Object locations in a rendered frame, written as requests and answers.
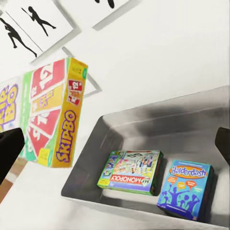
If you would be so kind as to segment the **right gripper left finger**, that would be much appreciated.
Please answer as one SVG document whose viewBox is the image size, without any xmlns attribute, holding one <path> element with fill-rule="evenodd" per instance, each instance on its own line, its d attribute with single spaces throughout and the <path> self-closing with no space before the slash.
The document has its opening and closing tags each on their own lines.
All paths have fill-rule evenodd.
<svg viewBox="0 0 230 230">
<path fill-rule="evenodd" d="M 0 184 L 24 146 L 24 135 L 20 127 L 0 133 Z"/>
</svg>

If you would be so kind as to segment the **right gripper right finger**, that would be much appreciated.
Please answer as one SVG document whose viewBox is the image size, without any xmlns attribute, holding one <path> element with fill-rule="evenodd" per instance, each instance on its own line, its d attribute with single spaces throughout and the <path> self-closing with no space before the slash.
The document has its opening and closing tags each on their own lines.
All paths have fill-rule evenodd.
<svg viewBox="0 0 230 230">
<path fill-rule="evenodd" d="M 230 166 L 230 129 L 223 127 L 218 129 L 215 145 Z"/>
</svg>

